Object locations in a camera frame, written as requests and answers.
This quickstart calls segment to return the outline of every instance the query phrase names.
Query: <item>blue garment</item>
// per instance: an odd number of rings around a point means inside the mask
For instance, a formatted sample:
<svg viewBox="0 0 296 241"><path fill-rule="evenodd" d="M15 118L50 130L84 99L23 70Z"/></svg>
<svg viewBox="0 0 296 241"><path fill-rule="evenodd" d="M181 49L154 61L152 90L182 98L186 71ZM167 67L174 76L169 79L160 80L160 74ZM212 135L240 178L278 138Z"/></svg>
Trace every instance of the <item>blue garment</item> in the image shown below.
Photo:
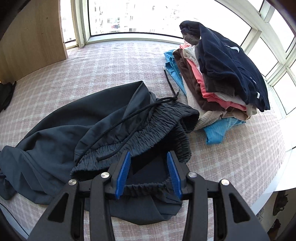
<svg viewBox="0 0 296 241"><path fill-rule="evenodd" d="M239 45L199 22L184 21L180 29L201 37L195 50L198 50L202 73L233 86L235 95L239 95L246 104L255 105L261 112L270 110L262 75Z"/></svg>
<svg viewBox="0 0 296 241"><path fill-rule="evenodd" d="M234 117L222 118L217 120L215 123L204 127L204 131L207 135L207 145L219 144L222 142L223 137L227 130L231 127L246 123L243 120L238 120Z"/></svg>
<svg viewBox="0 0 296 241"><path fill-rule="evenodd" d="M171 77L174 79L174 81L177 83L177 85L180 87L180 89L186 95L185 88L184 88L183 81L182 81L182 77L181 77L181 73L178 69L175 58L173 56L174 51L175 50L172 49L172 50L169 50L168 52L164 53L165 59L167 61L165 63L165 67L166 67L168 73L171 75Z"/></svg>

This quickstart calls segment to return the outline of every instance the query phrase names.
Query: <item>pink garment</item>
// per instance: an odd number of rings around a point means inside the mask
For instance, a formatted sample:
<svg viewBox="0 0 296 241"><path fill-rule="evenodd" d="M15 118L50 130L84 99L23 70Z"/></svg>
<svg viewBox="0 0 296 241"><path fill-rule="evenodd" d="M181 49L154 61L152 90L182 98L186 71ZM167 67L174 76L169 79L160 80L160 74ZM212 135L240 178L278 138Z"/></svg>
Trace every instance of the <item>pink garment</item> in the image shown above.
<svg viewBox="0 0 296 241"><path fill-rule="evenodd" d="M186 45L186 44L181 44L180 45L181 49L185 49L186 47L188 47L188 45ZM237 103L233 103L231 101L222 100L218 96L216 96L214 93L206 92L205 82L204 82L203 76L201 75L201 73L198 71L196 65L191 60L189 60L189 59L186 59L186 60L190 64L190 66L192 68L192 71L193 71L193 74L194 74L197 82L200 84L200 90L201 90L201 93L202 93L202 96L203 96L204 99L207 99L207 101L209 101L209 102L217 102L224 109L227 109L228 107L234 107L234 108L237 108L237 109L242 110L242 111L247 110L247 108L245 106L242 106L242 105L237 104Z"/></svg>

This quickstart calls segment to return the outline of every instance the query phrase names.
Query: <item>blue gripper pad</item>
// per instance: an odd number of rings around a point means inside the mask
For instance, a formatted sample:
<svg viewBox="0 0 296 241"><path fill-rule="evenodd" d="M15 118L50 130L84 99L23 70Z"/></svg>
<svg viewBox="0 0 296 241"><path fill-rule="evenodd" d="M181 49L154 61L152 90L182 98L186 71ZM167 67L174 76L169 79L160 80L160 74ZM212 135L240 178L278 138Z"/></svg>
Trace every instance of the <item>blue gripper pad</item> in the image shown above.
<svg viewBox="0 0 296 241"><path fill-rule="evenodd" d="M116 190L115 190L116 199L119 199L123 193L124 185L128 177L128 171L130 169L130 166L131 166L131 154L128 151L116 181Z"/></svg>
<svg viewBox="0 0 296 241"><path fill-rule="evenodd" d="M170 152L167 153L167 165L168 165L168 171L170 173L170 178L172 180L174 193L179 199L181 199L182 198L181 180L177 172L172 154Z"/></svg>

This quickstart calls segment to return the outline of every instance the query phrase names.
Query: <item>stack of folded clothes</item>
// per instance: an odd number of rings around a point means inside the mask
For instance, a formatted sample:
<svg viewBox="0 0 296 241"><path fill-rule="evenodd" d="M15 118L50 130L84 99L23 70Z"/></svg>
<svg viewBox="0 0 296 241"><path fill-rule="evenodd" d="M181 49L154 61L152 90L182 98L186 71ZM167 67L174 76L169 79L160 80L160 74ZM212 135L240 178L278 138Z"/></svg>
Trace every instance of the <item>stack of folded clothes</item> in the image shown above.
<svg viewBox="0 0 296 241"><path fill-rule="evenodd" d="M221 143L228 129L270 109L265 81L243 49L220 33L192 21L180 29L184 44L165 52L166 69L200 112L196 129L204 129L206 143Z"/></svg>

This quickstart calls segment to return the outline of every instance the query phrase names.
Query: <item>silver rivet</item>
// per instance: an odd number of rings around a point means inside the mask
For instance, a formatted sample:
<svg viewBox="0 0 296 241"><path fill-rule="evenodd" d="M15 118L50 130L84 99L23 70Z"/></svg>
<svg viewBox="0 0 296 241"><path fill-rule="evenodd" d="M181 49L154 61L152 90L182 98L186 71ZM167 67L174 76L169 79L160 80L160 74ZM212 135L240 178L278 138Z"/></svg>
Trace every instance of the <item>silver rivet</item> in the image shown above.
<svg viewBox="0 0 296 241"><path fill-rule="evenodd" d="M196 172L188 172L188 176L195 178L195 177L197 177L197 173Z"/></svg>
<svg viewBox="0 0 296 241"><path fill-rule="evenodd" d="M71 179L71 180L69 180L68 183L69 183L69 185L73 186L77 183L77 181L75 179Z"/></svg>
<svg viewBox="0 0 296 241"><path fill-rule="evenodd" d="M222 179L222 180L221 180L221 183L222 183L222 185L224 185L224 186L228 186L230 182L229 182L227 179Z"/></svg>
<svg viewBox="0 0 296 241"><path fill-rule="evenodd" d="M102 178L108 178L110 176L110 174L108 173L108 172L103 172L102 174L101 174L101 177Z"/></svg>

